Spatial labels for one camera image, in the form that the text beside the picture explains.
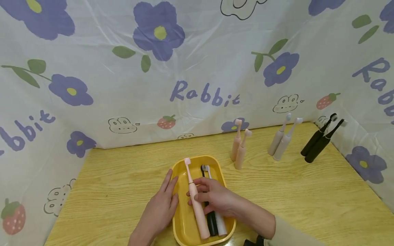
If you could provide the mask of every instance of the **table surface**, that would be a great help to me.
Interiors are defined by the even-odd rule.
[[[267,154],[278,129],[253,130],[242,170],[229,157],[235,133],[93,149],[45,245],[127,245],[168,169],[185,157],[206,154],[219,161],[230,190],[327,245],[394,245],[393,214],[332,144],[312,164],[304,161],[300,151],[317,127],[297,126],[279,162]],[[255,238],[237,223],[222,245],[240,246]],[[155,242],[170,245],[177,245],[171,225]]]

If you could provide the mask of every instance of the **plastic tray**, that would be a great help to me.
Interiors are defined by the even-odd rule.
[[[189,169],[193,179],[202,177],[201,165],[209,165],[212,178],[227,187],[219,162],[214,157],[201,155],[191,157],[190,160],[191,164],[189,165]],[[184,160],[180,160],[173,166],[173,177],[176,175],[179,176],[174,189],[174,193],[178,193],[179,195],[179,205],[173,217],[173,231],[176,241],[181,246],[210,246],[228,240],[234,233],[236,220],[226,217],[224,217],[224,221],[228,232],[227,236],[214,236],[206,240],[201,240],[197,222],[194,217],[193,207],[188,205],[188,200],[190,198],[186,196],[186,192],[189,190],[189,182]]]

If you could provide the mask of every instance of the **green leaf print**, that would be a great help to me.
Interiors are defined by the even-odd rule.
[[[366,33],[364,33],[364,35],[360,38],[359,40],[359,44],[364,43],[365,41],[367,41],[370,37],[373,36],[373,34],[375,34],[375,32],[379,29],[379,26],[376,25],[374,27],[372,27],[371,29],[369,29]]]
[[[136,54],[136,52],[126,46],[116,46],[112,49],[112,53],[114,53],[117,57],[127,59]]]
[[[275,54],[276,52],[280,51],[281,48],[283,48],[283,46],[287,43],[287,41],[288,41],[288,39],[281,39],[281,40],[279,40],[278,42],[276,42],[276,43],[272,46],[272,48],[271,48],[271,50],[268,52],[268,54],[269,54],[269,55],[273,55],[273,54]]]
[[[261,65],[263,64],[263,59],[264,55],[263,54],[257,54],[255,58],[255,71],[258,72],[260,69]]]
[[[366,26],[368,24],[371,24],[371,18],[369,17],[369,15],[360,15],[359,17],[357,17],[356,19],[353,20],[353,22],[351,23],[351,25],[354,28],[360,28],[363,26]]]
[[[19,78],[23,79],[26,81],[28,84],[40,88],[40,85],[37,83],[37,81],[26,71],[24,71],[22,68],[19,67],[13,67],[12,70],[16,73],[16,75],[19,76]]]
[[[31,59],[27,61],[29,69],[34,74],[42,74],[46,69],[46,62],[38,59]]]
[[[141,69],[143,72],[148,72],[151,68],[151,59],[148,55],[143,55],[141,59]]]

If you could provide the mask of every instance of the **strawberry print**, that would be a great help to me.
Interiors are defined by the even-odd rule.
[[[333,103],[336,100],[336,96],[341,95],[340,93],[330,93],[328,96],[323,97],[316,103],[316,108],[318,110],[324,109],[331,103]]]
[[[157,122],[157,126],[163,129],[171,129],[175,126],[175,115],[172,116],[163,116],[159,121]]]
[[[24,206],[19,202],[9,202],[6,198],[6,206],[1,212],[3,219],[3,229],[8,235],[15,235],[20,232],[26,222],[26,212]]]

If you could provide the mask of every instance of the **toothbrush handle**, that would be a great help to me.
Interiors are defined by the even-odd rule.
[[[305,145],[305,147],[301,151],[302,156],[307,156],[312,147],[317,143],[317,141],[324,135],[324,132],[317,130],[315,134],[310,138],[309,142]]]
[[[232,142],[232,150],[230,154],[230,159],[232,161],[235,161],[237,159],[237,151],[238,151],[238,147],[240,146],[240,143],[241,143],[241,138],[235,137],[234,141]]]
[[[283,135],[284,135],[284,132],[282,132],[282,131],[277,131],[276,132],[276,134],[275,134],[275,136],[274,136],[274,138],[272,140],[271,146],[268,149],[268,154],[269,155],[274,155],[275,154],[275,151],[278,148],[279,143],[281,142]]]
[[[226,229],[226,225],[224,224],[223,216],[218,212],[215,212],[215,217],[216,217],[216,225],[217,225],[217,231],[219,232],[219,236],[227,235],[227,229]]]
[[[327,139],[325,137],[320,138],[317,143],[311,148],[308,155],[305,157],[305,161],[307,163],[312,163],[329,143],[330,139]]]
[[[246,147],[239,146],[237,151],[237,159],[235,160],[235,169],[241,170],[243,158],[245,157]]]
[[[196,217],[198,231],[200,232],[201,239],[207,239],[210,236],[208,226],[206,224],[203,206],[201,203],[194,200],[194,196],[197,195],[197,187],[194,183],[189,184],[189,192],[191,203],[193,204],[194,216]]]
[[[287,135],[283,136],[278,148],[275,151],[275,154],[273,155],[274,160],[279,161],[282,158],[282,155],[286,150],[287,146],[289,145],[291,139],[292,138],[288,137]]]

